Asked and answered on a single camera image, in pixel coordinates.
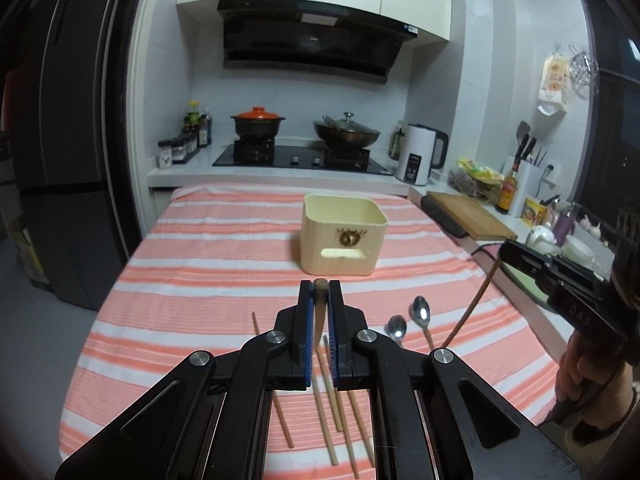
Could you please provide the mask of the person right hand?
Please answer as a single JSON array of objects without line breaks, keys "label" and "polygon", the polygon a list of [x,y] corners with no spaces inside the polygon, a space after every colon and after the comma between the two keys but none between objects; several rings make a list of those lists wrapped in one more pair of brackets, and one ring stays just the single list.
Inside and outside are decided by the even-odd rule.
[{"label": "person right hand", "polygon": [[587,338],[572,333],[560,359],[555,381],[556,400],[577,401],[596,386],[597,395],[582,411],[586,424],[600,430],[621,422],[634,400],[634,371],[624,360],[605,356]]}]

